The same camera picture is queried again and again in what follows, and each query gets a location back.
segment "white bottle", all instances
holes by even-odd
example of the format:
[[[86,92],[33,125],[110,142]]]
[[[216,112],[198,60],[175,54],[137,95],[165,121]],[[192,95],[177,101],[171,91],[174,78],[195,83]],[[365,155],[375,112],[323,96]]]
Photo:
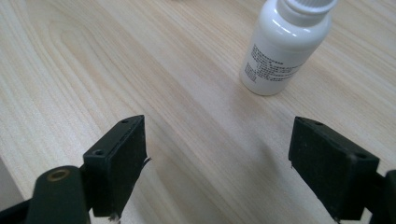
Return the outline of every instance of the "white bottle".
[[[283,89],[329,33],[337,0],[268,0],[262,7],[240,77],[259,94]]]

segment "bottle label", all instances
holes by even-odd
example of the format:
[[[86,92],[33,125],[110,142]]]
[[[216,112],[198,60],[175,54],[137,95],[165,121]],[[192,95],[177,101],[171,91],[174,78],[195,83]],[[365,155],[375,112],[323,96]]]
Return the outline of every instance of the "bottle label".
[[[267,36],[257,22],[240,70],[245,86],[260,95],[282,91],[315,50],[294,51],[287,46],[273,44]]]
[[[255,61],[255,68],[247,62],[245,73],[253,82],[256,82],[257,77],[265,78],[269,81],[284,81],[292,77],[301,66],[301,64],[297,66],[285,66],[284,63],[275,61],[263,54],[255,44],[251,51],[251,57]]]

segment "wood grain surface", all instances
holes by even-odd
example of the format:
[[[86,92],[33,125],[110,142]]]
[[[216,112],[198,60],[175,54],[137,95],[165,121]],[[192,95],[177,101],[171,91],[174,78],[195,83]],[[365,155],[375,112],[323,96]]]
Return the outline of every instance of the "wood grain surface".
[[[396,2],[340,1],[289,86],[262,97],[238,71],[264,2],[1,1],[0,153],[23,198],[143,114],[153,160],[122,223],[334,223],[290,168],[293,120],[396,168]]]

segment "screw hole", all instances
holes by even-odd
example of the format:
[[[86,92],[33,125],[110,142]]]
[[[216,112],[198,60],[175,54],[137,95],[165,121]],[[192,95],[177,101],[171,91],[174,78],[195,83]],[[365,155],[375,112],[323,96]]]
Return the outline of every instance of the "screw hole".
[[[104,154],[102,149],[97,149],[93,152],[93,155],[102,156]]]
[[[356,156],[361,158],[361,159],[366,159],[367,158],[367,156],[364,155],[363,153],[356,153]]]
[[[47,180],[50,182],[59,181],[67,177],[69,174],[70,171],[66,169],[56,170],[50,173],[49,175],[47,175]]]

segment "bottle cap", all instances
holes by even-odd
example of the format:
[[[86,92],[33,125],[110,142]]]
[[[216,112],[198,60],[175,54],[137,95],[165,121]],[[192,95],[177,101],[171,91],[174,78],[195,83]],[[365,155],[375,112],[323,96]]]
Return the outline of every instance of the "bottle cap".
[[[309,15],[325,14],[332,9],[337,0],[285,0],[297,12]]]

